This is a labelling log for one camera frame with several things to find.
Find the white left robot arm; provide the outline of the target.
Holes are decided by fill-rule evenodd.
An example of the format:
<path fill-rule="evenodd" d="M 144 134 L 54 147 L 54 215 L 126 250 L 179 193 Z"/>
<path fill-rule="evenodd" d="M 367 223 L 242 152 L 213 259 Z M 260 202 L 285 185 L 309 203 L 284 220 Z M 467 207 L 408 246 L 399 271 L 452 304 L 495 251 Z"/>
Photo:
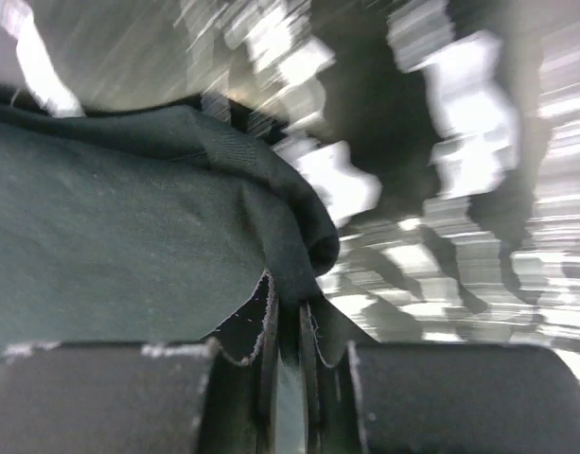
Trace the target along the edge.
<path fill-rule="evenodd" d="M 36 104 L 54 117 L 82 117 L 75 94 L 63 83 L 26 1 L 0 1 L 0 27 L 15 41 L 16 59 Z"/>

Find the black t shirt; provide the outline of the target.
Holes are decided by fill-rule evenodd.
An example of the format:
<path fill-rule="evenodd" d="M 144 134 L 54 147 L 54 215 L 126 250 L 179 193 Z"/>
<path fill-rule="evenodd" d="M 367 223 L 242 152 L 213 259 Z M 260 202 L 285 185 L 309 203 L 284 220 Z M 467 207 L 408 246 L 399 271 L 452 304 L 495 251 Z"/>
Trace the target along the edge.
<path fill-rule="evenodd" d="M 194 341 L 250 358 L 272 297 L 339 254 L 315 190 L 187 105 L 55 118 L 0 103 L 0 357 L 25 341 Z"/>

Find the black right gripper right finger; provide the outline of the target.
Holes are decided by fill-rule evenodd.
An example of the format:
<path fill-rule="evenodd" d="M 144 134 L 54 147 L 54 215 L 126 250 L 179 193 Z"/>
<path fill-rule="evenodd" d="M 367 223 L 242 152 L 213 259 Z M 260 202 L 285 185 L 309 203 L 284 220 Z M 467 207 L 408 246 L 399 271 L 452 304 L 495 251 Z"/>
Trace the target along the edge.
<path fill-rule="evenodd" d="M 300 309 L 310 453 L 580 453 L 580 384 L 528 344 L 380 343 Z"/>

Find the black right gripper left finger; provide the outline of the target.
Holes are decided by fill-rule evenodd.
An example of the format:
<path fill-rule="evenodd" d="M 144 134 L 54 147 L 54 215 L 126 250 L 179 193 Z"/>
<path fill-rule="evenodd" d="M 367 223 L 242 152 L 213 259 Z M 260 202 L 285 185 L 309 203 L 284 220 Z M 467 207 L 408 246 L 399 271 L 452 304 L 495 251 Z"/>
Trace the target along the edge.
<path fill-rule="evenodd" d="M 24 342 L 0 365 L 0 453 L 271 453 L 278 299 L 193 342 Z"/>

